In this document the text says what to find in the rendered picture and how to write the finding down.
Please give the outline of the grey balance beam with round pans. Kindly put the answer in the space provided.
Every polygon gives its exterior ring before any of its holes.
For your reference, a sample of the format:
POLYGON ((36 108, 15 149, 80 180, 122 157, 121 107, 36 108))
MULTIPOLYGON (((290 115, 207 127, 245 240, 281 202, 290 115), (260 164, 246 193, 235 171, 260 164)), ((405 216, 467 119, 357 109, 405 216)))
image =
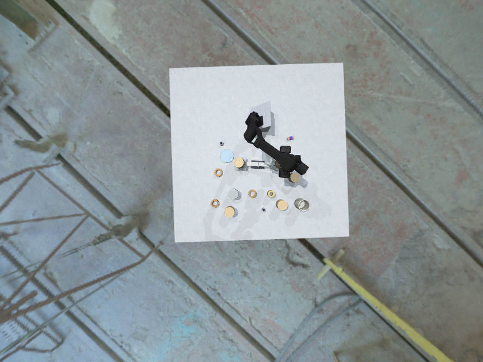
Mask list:
POLYGON ((234 166, 234 170, 246 170, 246 166, 251 166, 251 168, 264 169, 264 167, 270 167, 270 171, 279 171, 279 169, 274 166, 275 159, 270 158, 270 163, 265 163, 265 161, 252 160, 251 162, 246 162, 247 158, 242 158, 245 161, 243 168, 237 168, 234 166))

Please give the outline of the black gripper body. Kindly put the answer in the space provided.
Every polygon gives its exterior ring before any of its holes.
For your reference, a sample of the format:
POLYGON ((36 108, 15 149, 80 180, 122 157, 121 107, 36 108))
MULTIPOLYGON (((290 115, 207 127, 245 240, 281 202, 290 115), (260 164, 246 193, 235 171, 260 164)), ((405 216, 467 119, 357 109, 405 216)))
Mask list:
MULTIPOLYGON (((291 153, 291 147, 290 146, 281 146, 280 147, 280 152, 283 154, 285 152, 291 153)), ((286 172, 284 170, 279 171, 279 177, 280 178, 289 178, 290 177, 290 172, 286 172)))

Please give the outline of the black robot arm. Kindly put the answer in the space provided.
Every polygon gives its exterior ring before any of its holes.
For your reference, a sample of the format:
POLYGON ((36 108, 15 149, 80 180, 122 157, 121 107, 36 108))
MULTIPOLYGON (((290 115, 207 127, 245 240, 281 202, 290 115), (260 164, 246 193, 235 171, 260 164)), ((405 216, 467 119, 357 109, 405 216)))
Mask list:
POLYGON ((245 121, 247 130, 244 133, 244 138, 248 143, 253 144, 256 148, 260 148, 266 154, 278 161, 279 165, 286 172, 293 172, 294 170, 303 175, 308 170, 308 166, 301 161, 301 155, 293 155, 285 152, 284 154, 265 141, 262 136, 262 131, 259 129, 263 125, 263 116, 253 111, 249 114, 245 121), (253 143, 255 136, 258 138, 253 143))

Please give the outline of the light blue round disc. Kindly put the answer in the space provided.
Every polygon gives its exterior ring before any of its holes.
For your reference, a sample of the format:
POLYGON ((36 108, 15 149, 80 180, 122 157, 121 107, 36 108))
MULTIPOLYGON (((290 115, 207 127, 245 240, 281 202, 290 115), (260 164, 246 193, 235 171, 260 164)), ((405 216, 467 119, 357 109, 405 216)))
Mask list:
POLYGON ((221 152, 220 158, 223 162, 229 163, 233 160, 234 154, 230 149, 225 149, 221 152))

